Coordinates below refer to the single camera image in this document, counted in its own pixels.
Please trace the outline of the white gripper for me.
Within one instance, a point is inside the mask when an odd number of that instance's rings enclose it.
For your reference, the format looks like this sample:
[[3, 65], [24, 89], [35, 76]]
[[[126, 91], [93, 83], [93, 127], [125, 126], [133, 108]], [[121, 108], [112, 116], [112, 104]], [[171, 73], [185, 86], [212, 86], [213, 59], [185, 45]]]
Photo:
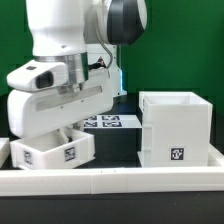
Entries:
[[107, 69], [92, 70], [83, 89], [59, 94], [56, 88], [29, 93], [13, 90], [7, 101], [11, 132], [19, 138], [37, 137], [58, 129], [63, 142], [69, 142], [64, 128], [93, 115], [109, 111], [113, 106], [112, 86]]

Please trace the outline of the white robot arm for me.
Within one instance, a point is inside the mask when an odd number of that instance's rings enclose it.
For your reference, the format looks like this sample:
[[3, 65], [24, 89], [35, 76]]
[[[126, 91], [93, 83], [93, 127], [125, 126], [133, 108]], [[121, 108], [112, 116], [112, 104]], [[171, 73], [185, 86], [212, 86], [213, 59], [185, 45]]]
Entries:
[[33, 59], [7, 75], [11, 132], [36, 137], [113, 106], [109, 68], [89, 68], [87, 46], [131, 45], [145, 0], [26, 0]]

